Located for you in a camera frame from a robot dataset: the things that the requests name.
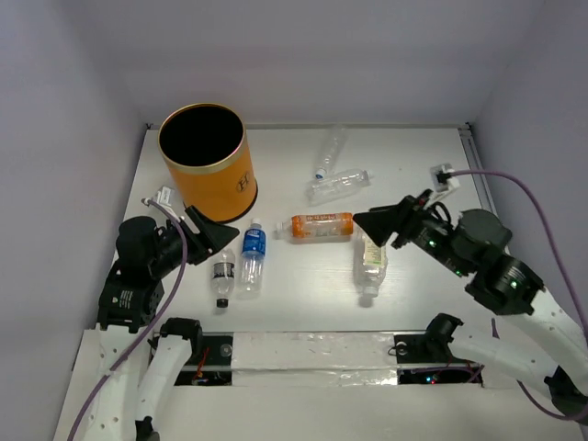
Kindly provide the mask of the small black cap bottle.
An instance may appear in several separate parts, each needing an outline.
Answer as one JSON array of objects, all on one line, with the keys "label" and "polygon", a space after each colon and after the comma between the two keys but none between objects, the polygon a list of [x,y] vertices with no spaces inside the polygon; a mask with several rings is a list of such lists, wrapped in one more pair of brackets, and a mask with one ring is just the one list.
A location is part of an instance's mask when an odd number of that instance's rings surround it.
[{"label": "small black cap bottle", "polygon": [[211,287],[216,296],[216,307],[229,307],[230,296],[235,287],[235,254],[226,248],[219,252],[212,264]]}]

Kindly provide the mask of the green label clear bottle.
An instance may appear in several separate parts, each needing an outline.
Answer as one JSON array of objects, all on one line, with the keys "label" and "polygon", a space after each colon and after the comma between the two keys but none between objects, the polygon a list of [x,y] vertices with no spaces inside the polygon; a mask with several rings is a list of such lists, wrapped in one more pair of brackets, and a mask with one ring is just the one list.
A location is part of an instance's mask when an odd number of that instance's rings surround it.
[{"label": "green label clear bottle", "polygon": [[386,277],[387,267],[386,249],[375,245],[358,228],[354,239],[353,281],[361,307],[369,308],[373,305]]}]

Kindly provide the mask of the orange label plastic bottle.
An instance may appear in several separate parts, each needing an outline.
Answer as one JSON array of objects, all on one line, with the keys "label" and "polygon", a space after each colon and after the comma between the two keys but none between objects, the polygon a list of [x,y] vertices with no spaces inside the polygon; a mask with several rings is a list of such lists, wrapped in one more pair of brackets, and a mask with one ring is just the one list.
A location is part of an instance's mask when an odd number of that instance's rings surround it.
[{"label": "orange label plastic bottle", "polygon": [[351,236],[354,232],[353,215],[350,212],[299,214],[276,224],[278,238],[318,240]]}]

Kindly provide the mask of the blue label water bottle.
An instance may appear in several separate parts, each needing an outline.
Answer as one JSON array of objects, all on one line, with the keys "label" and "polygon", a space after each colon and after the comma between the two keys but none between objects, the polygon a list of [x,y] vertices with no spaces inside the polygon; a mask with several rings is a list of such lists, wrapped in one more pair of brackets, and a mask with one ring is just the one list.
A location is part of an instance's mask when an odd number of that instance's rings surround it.
[{"label": "blue label water bottle", "polygon": [[261,294],[266,242],[266,231],[261,220],[252,218],[243,234],[241,273],[237,291],[237,298],[240,300],[252,300]]}]

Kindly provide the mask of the clear bottle sideways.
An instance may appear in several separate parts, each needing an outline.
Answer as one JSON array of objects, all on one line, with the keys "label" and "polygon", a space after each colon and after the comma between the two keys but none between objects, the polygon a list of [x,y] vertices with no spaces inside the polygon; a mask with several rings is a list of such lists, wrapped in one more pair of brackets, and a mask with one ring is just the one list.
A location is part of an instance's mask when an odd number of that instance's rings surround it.
[{"label": "clear bottle sideways", "polygon": [[373,173],[364,169],[349,169],[311,181],[305,196],[311,206],[348,198],[371,185]]}]

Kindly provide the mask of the clear bottle blue cap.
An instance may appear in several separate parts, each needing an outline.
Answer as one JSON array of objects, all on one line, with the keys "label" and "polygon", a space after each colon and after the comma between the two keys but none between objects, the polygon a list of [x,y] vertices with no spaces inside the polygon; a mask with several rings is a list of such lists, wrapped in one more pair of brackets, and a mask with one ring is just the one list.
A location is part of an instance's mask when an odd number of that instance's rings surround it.
[{"label": "clear bottle blue cap", "polygon": [[335,125],[330,128],[313,167],[313,177],[323,179],[334,170],[335,164],[347,140],[346,127]]}]

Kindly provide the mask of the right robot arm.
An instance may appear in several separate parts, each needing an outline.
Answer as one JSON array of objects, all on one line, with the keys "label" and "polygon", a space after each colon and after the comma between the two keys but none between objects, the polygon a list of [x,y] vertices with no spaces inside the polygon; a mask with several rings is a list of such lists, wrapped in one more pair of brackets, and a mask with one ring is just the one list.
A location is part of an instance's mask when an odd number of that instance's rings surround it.
[{"label": "right robot arm", "polygon": [[354,222],[378,247],[412,243],[457,277],[483,308],[517,327],[541,348],[527,353],[487,335],[476,336],[457,317],[439,313],[421,337],[434,360],[448,356],[496,366],[546,396],[557,418],[587,423],[587,339],[555,301],[541,277],[506,253],[512,233],[491,212],[463,211],[453,223],[440,216],[430,193],[356,213]]}]

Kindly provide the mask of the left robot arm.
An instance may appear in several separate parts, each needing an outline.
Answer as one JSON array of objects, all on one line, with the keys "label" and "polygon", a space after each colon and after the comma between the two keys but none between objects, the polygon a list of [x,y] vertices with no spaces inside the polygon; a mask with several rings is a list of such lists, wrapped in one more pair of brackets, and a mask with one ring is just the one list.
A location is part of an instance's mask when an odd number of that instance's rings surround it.
[{"label": "left robot arm", "polygon": [[144,203],[166,223],[136,216],[119,225],[117,257],[98,300],[98,380],[75,417],[71,440],[159,439],[158,416],[182,367],[203,352],[197,320],[171,318],[153,329],[180,286],[176,281],[166,292],[163,280],[206,262],[239,231],[193,206],[179,217],[152,199]]}]

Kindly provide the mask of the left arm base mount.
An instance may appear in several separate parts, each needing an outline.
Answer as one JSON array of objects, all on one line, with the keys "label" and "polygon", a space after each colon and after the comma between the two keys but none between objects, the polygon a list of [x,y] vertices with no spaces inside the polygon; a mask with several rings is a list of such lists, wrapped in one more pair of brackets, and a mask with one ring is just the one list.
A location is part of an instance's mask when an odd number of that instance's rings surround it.
[{"label": "left arm base mount", "polygon": [[226,386],[232,382],[232,337],[205,335],[203,340],[160,334],[149,340],[152,359],[143,383],[158,386]]}]

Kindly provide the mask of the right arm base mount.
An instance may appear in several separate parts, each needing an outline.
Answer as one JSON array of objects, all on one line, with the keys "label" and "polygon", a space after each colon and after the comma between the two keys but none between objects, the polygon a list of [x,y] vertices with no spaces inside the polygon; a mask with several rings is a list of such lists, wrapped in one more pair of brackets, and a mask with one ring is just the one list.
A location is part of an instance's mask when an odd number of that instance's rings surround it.
[{"label": "right arm base mount", "polygon": [[388,355],[397,362],[400,385],[476,384],[482,386],[483,366],[436,353],[421,342],[421,334],[395,334]]}]

